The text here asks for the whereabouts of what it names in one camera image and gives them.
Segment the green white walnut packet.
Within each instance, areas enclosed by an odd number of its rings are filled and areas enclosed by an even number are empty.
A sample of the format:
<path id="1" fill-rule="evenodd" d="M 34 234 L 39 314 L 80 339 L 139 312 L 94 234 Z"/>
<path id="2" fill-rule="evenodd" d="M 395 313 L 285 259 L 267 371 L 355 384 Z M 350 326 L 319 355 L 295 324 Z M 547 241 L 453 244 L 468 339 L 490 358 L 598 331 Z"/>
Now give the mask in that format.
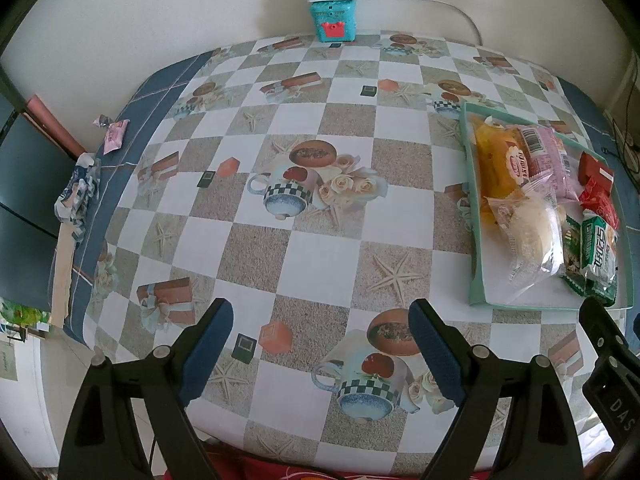
<path id="1" fill-rule="evenodd" d="M 617 297 L 617 233 L 591 210 L 582 221 L 567 216 L 563 226 L 562 279 L 582 297 L 612 307 Z"/>

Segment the round cream bun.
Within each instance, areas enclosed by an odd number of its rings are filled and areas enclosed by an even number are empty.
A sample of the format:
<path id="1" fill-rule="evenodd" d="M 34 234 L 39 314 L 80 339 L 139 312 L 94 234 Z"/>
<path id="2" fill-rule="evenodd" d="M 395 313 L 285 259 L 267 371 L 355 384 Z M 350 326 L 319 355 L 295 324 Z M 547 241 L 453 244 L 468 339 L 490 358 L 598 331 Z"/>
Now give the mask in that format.
<path id="1" fill-rule="evenodd" d="M 553 190 L 514 192 L 488 200 L 511 252 L 506 298 L 520 298 L 559 273 L 564 262 L 561 207 Z"/>

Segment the red nice snack packet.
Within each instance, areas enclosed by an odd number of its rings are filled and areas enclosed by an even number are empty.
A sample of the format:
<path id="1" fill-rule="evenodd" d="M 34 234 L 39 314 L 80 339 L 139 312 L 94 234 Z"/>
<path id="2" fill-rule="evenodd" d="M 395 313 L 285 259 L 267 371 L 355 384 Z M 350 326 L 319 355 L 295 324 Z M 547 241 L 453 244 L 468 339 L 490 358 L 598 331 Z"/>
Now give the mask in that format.
<path id="1" fill-rule="evenodd" d="M 614 230 L 620 227 L 620 218 L 610 193 L 595 178 L 589 179 L 578 200 L 582 208 L 591 210 L 603 218 Z"/>

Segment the pink snack packet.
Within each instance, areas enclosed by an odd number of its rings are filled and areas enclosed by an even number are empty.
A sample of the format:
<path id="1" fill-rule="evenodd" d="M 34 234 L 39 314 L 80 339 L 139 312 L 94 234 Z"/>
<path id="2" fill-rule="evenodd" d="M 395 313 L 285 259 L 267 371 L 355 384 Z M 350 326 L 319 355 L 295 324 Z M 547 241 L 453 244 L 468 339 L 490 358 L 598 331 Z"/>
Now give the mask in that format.
<path id="1" fill-rule="evenodd" d="M 530 174 L 533 177 L 548 174 L 556 196 L 578 200 L 570 177 L 570 158 L 554 130 L 542 125 L 518 125 L 518 133 L 524 142 Z"/>

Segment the yellow orange snack packet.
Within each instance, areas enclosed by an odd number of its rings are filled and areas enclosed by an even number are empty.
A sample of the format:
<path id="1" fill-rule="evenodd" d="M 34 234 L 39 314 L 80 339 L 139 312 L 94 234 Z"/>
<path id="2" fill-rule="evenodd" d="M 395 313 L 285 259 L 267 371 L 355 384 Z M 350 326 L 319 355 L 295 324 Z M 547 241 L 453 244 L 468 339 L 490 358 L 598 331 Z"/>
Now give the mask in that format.
<path id="1" fill-rule="evenodd" d="M 488 200 L 502 200 L 529 181 L 530 171 L 525 145 L 516 125 L 499 125 L 492 116 L 471 122 L 480 167 L 480 220 L 495 222 Z"/>

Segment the red brown snack packet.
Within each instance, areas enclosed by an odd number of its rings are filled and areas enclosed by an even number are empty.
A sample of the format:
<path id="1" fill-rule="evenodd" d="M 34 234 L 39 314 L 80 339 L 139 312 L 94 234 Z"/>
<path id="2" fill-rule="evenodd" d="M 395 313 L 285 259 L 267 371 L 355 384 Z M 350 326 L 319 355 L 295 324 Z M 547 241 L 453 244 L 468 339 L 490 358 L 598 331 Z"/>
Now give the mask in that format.
<path id="1" fill-rule="evenodd" d="M 610 194 L 614 186 L 614 171 L 591 154 L 582 152 L 578 165 L 578 181 L 582 186 L 586 186 L 591 180 Z"/>

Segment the teal shallow tray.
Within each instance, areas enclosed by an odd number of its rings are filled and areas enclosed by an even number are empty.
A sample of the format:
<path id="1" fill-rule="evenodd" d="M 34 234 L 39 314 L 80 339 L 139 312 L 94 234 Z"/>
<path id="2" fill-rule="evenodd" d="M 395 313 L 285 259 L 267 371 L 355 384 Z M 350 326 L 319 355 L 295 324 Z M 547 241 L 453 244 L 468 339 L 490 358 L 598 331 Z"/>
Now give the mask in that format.
<path id="1" fill-rule="evenodd" d="M 577 248 L 590 216 L 578 195 L 584 144 L 501 110 L 465 103 L 460 129 L 469 180 L 474 263 L 470 301 L 516 310 L 576 310 L 603 288 L 612 305 L 634 304 L 636 274 L 622 228 L 606 231 L 613 261 L 587 272 Z"/>

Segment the crumpled blue white wrapper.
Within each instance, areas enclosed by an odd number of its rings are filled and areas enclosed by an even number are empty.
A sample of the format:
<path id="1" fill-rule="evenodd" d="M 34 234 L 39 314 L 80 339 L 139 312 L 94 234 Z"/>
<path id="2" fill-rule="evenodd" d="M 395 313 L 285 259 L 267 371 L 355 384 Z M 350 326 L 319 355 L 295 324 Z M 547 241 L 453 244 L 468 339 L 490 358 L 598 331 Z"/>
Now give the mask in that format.
<path id="1" fill-rule="evenodd" d="M 54 203 L 58 221 L 72 227 L 72 237 L 80 243 L 86 232 L 88 208 L 99 197 L 101 165 L 92 153 L 81 154 L 76 160 L 70 180 Z"/>

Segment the dark teal cabinet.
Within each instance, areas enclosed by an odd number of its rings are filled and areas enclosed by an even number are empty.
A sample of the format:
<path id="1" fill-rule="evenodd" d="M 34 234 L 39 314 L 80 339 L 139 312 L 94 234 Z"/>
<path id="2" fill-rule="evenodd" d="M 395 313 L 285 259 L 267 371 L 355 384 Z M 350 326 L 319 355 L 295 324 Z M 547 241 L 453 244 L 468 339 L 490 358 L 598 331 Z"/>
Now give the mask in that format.
<path id="1" fill-rule="evenodd" d="M 49 311 L 60 222 L 54 203 L 72 175 L 72 154 L 26 113 L 1 78 L 1 297 Z"/>

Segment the small pink candy packet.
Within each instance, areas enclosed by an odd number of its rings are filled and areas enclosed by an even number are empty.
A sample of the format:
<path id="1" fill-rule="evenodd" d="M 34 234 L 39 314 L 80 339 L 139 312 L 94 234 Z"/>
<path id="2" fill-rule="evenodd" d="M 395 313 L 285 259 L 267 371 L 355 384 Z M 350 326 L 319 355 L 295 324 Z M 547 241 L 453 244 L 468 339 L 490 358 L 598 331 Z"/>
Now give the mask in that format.
<path id="1" fill-rule="evenodd" d="M 128 129 L 130 120 L 111 120 L 111 118 L 100 115 L 93 122 L 93 125 L 104 129 L 103 153 L 110 154 L 122 148 L 124 137 Z"/>

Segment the checkered tablecloth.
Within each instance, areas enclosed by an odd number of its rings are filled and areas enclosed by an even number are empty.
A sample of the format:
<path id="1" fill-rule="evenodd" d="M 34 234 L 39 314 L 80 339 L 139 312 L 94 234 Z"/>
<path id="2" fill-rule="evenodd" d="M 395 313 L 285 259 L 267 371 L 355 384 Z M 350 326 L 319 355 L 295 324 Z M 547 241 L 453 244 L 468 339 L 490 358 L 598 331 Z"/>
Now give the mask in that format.
<path id="1" fill-rule="evenodd" d="M 65 327 L 143 358 L 218 297 L 232 331 L 192 424 L 324 469 L 418 474 L 454 419 L 396 312 L 426 298 L 471 344 L 548 356 L 587 455 L 608 445 L 582 385 L 575 311 L 474 306 L 460 104 L 611 151 L 582 92 L 533 63 L 396 32 L 242 42 L 159 70 L 122 110 L 122 147 L 77 247 Z"/>

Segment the teal toy box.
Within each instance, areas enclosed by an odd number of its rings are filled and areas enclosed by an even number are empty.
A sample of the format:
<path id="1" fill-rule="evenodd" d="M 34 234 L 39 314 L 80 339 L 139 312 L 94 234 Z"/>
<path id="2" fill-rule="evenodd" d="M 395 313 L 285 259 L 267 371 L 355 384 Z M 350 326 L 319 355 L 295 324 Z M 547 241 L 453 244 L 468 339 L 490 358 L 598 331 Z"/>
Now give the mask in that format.
<path id="1" fill-rule="evenodd" d="M 357 31 L 355 0 L 313 2 L 309 10 L 321 42 L 355 40 Z"/>

